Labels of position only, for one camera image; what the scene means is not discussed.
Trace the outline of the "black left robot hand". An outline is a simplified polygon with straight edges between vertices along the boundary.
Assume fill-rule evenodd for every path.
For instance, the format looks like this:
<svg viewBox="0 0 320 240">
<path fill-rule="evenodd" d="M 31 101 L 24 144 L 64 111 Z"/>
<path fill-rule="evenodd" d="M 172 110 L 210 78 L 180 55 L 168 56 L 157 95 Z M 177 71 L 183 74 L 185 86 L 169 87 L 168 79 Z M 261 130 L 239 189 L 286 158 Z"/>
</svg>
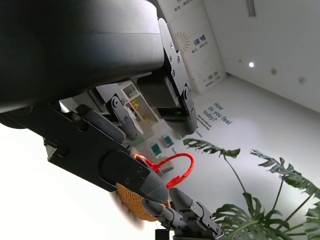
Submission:
<svg viewBox="0 0 320 240">
<path fill-rule="evenodd" d="M 1 123 L 43 137 L 65 171 L 164 204 L 166 185 L 123 145 L 136 129 L 114 88 L 128 80 L 172 130 L 196 131 L 189 75 L 156 0 L 1 1 Z"/>
</svg>

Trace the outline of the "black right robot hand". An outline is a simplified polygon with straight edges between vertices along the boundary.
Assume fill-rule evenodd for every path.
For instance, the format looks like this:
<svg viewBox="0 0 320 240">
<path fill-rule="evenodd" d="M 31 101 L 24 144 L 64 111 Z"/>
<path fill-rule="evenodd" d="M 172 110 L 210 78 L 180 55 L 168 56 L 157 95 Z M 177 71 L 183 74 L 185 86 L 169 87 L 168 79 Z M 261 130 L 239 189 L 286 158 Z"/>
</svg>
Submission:
<svg viewBox="0 0 320 240">
<path fill-rule="evenodd" d="M 178 188 L 171 188 L 169 196 L 174 208 L 143 199 L 143 207 L 155 217 L 163 229 L 155 230 L 156 240 L 225 240 L 222 228 L 214 221 L 213 214 L 199 201 L 191 199 Z"/>
</svg>

